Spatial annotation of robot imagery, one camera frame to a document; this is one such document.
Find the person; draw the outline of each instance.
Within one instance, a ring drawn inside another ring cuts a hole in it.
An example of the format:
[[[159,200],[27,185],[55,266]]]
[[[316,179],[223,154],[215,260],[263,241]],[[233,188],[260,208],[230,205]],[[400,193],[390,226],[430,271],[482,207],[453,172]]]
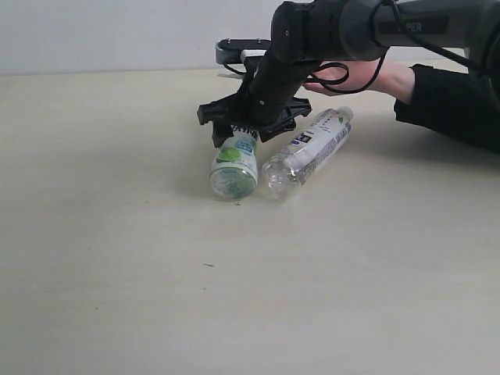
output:
[[[332,88],[349,91],[362,87],[373,76],[378,61],[344,62],[350,77]],[[318,72],[319,78],[338,80],[339,68]],[[335,95],[321,84],[304,84],[309,91]],[[467,73],[440,70],[432,66],[411,67],[386,60],[371,91],[396,99],[396,120],[426,127],[468,145],[500,153],[500,112],[488,101],[488,93]]]

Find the black sleeve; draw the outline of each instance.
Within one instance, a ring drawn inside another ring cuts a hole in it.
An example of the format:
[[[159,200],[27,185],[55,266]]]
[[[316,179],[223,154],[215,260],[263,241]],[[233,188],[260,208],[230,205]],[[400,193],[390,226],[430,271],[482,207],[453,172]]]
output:
[[[396,120],[500,153],[500,112],[468,74],[422,65],[412,69],[412,103],[396,102]]]

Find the white bottle cap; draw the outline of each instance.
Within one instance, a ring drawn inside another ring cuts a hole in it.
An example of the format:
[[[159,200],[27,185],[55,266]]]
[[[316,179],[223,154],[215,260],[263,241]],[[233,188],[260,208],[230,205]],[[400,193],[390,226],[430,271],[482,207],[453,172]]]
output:
[[[349,118],[349,121],[351,121],[354,118],[354,112],[349,107],[341,107],[338,109],[338,112],[345,113]]]

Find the clear plastic bottle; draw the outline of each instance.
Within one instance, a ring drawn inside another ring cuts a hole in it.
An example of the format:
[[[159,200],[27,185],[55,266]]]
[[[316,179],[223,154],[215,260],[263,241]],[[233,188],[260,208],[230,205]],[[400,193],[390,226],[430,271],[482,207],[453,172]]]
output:
[[[257,188],[259,175],[257,132],[233,127],[233,133],[217,153],[209,178],[213,191],[228,200],[248,197]]]
[[[353,113],[348,107],[321,112],[300,133],[264,164],[262,175],[274,198],[290,198],[313,173],[320,170],[348,140]]]

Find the plastic bottle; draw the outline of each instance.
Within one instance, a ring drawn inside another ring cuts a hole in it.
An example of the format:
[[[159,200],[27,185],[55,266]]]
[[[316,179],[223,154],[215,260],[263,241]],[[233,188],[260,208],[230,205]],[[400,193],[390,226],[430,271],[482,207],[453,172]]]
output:
[[[214,159],[209,178],[213,191],[229,200],[248,197],[257,188],[259,175],[257,132],[233,127],[233,133]]]
[[[348,140],[353,113],[348,107],[321,112],[294,140],[262,167],[274,198],[290,198]]]

